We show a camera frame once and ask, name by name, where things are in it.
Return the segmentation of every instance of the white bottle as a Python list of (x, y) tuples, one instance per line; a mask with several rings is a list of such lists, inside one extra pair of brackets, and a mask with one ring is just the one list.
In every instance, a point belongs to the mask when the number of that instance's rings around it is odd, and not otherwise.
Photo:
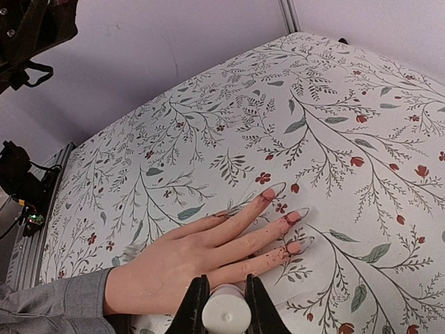
[(202, 324), (211, 334), (243, 334), (251, 318), (242, 291), (231, 284), (217, 287), (202, 311)]

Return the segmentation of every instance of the metal frame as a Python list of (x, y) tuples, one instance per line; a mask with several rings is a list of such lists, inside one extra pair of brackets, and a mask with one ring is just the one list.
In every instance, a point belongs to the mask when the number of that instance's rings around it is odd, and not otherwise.
[(6, 276), (6, 284), (14, 290), (29, 289), (39, 284), (43, 249), (47, 240), (48, 222), (51, 219), (63, 172), (65, 171), (68, 158), (73, 149), (74, 144), (70, 143), (45, 164), (46, 166), (60, 164), (62, 166), (62, 171), (58, 174), (56, 180), (56, 185), (48, 209), (49, 214), (48, 217), (46, 217), (43, 229), (28, 238), (22, 236), (23, 227), (21, 227), (17, 233), (14, 249), (9, 262), (8, 274)]
[(296, 33), (301, 31), (300, 23), (298, 22), (297, 10), (293, 0), (280, 0), (281, 9), (286, 22), (287, 31), (289, 33)]

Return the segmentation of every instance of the hand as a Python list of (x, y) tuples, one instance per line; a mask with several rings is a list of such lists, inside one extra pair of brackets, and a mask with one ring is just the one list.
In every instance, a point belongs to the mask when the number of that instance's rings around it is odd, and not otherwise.
[(108, 275), (104, 314), (174, 314), (188, 285), (206, 274), (211, 289), (259, 275), (301, 254), (314, 238), (245, 258), (286, 234), (308, 209), (289, 212), (266, 227), (240, 234), (283, 192), (284, 183), (266, 189), (239, 213), (223, 211), (166, 233), (136, 259)]

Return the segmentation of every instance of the mattress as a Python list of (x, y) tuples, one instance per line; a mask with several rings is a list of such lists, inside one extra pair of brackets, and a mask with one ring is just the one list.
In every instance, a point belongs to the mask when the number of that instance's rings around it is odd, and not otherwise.
[[(311, 248), (261, 277), (293, 333), (441, 333), (444, 136), (445, 87), (369, 51), (288, 35), (73, 151), (40, 281), (122, 265), (163, 233), (286, 182), (250, 230), (311, 209), (271, 245), (310, 235)], [(163, 333), (170, 321), (135, 317), (133, 330)]]

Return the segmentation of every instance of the wire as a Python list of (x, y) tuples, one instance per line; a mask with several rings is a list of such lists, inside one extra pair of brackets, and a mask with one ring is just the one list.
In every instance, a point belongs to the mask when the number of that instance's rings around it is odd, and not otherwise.
[(33, 165), (33, 166), (35, 166), (35, 167), (37, 167), (37, 168), (39, 168), (41, 170), (45, 170), (47, 172), (55, 172), (55, 171), (62, 170), (62, 165), (54, 165), (52, 167), (44, 167), (44, 166), (41, 166), (41, 165), (37, 165), (35, 162), (32, 162), (32, 161), (30, 161), (30, 162), (31, 162), (31, 165)]
[(4, 237), (6, 237), (6, 235), (9, 233), (9, 232), (11, 232), (11, 230), (14, 228), (14, 226), (15, 226), (15, 224), (17, 224), (18, 223), (18, 219), (16, 219), (16, 220), (14, 220), (14, 223), (6, 230), (6, 232), (4, 232), (2, 235), (1, 235), (1, 237), (0, 237), (0, 240), (2, 240)]

